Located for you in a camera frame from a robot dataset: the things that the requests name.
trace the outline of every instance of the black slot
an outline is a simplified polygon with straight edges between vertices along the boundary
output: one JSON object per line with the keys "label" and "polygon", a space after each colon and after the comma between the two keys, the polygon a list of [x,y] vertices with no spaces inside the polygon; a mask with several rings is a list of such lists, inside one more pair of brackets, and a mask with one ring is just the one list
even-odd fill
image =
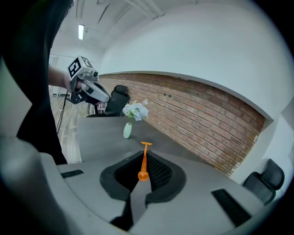
{"label": "black slot", "polygon": [[82,170],[74,170],[74,171],[68,171],[68,172],[61,173],[61,176],[65,179],[65,178],[73,177],[73,176],[83,174],[83,173],[84,172]]}
{"label": "black slot", "polygon": [[236,227],[245,223],[251,216],[224,189],[211,192]]}

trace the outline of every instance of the ceiling light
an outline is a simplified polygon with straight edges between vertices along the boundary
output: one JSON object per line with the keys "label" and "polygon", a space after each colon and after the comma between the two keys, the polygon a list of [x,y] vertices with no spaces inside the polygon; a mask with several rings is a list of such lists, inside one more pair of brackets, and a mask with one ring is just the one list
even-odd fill
{"label": "ceiling light", "polygon": [[79,39],[83,40],[83,36],[84,36],[84,25],[83,24],[79,24]]}

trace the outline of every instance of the wooden floor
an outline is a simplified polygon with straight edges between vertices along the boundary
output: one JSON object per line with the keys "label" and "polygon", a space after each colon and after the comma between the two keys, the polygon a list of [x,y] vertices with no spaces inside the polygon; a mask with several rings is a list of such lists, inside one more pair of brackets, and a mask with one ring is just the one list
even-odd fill
{"label": "wooden floor", "polygon": [[[56,95],[50,96],[51,109],[57,126],[61,108],[64,102],[64,96]],[[59,130],[58,138],[62,147],[62,152],[68,163],[81,162],[81,155],[79,152],[79,144],[77,139],[77,123],[79,118],[85,118],[88,114],[88,103],[81,102],[79,104],[72,104],[69,101],[65,103],[62,124]]]}

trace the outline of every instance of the brick wall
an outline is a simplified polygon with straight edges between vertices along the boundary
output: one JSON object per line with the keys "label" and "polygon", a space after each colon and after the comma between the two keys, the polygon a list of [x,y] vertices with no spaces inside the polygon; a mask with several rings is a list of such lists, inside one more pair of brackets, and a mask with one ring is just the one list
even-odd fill
{"label": "brick wall", "polygon": [[240,99],[195,81],[136,73],[99,81],[109,92],[127,86],[131,101],[148,99],[148,123],[227,175],[252,149],[265,121]]}

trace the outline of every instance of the black sleeve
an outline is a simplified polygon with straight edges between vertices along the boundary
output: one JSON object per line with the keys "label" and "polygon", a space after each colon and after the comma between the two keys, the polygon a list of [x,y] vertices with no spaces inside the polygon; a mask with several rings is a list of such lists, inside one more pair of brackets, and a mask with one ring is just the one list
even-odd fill
{"label": "black sleeve", "polygon": [[32,102],[17,136],[38,151],[52,155],[56,164],[65,164],[50,106],[48,62],[53,40],[72,0],[28,0],[17,4],[17,9],[11,8],[13,27],[7,23],[1,45],[11,75]]}

